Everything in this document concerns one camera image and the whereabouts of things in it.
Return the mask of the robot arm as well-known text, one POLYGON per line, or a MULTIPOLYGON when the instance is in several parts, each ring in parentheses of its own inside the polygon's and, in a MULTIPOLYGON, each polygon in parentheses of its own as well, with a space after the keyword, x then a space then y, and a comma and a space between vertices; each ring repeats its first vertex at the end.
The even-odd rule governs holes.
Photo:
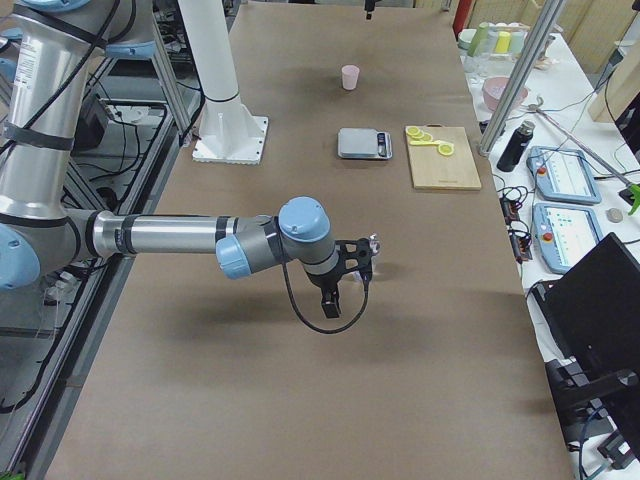
POLYGON ((116 254, 206 253, 232 279, 299 261, 324 301, 340 279, 372 276, 367 239, 337 240, 310 197, 274 216, 119 216, 67 209, 61 196, 97 56, 149 59, 157 50, 148 1, 18 1, 22 30, 1 150, 1 286, 15 289, 75 261, 116 254))

